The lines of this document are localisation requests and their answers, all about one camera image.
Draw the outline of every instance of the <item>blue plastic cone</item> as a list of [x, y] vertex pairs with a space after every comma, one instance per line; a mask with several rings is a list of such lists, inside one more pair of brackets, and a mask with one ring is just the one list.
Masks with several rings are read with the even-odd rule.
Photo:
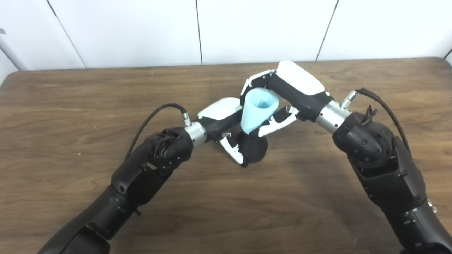
[[266, 88], [254, 88], [245, 96], [243, 106], [242, 130], [249, 134], [260, 127], [265, 120], [275, 113], [279, 106], [279, 99], [273, 91]]

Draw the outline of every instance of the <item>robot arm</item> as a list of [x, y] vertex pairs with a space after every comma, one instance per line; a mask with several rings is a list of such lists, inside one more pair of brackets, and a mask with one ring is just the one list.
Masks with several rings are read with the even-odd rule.
[[235, 98], [222, 99], [185, 128], [165, 129], [147, 137], [113, 173], [111, 184], [81, 214], [61, 228], [38, 254], [108, 254], [112, 239], [138, 207], [147, 204], [193, 148], [218, 141], [240, 122], [242, 107]]
[[[387, 217], [405, 249], [403, 253], [452, 254], [452, 238], [427, 199], [425, 182], [414, 164], [403, 131], [378, 96], [359, 89], [338, 103], [316, 78], [290, 61], [282, 61], [277, 70], [250, 77], [241, 93], [241, 105], [247, 92], [256, 87], [273, 90], [291, 106], [286, 107], [286, 112], [276, 112], [261, 127], [250, 132], [250, 136], [266, 135], [295, 119], [318, 123], [332, 134], [335, 145], [347, 154], [369, 199]], [[371, 107], [366, 114], [347, 110], [358, 93], [378, 101], [388, 111], [403, 141], [385, 125], [372, 120], [376, 111]]]

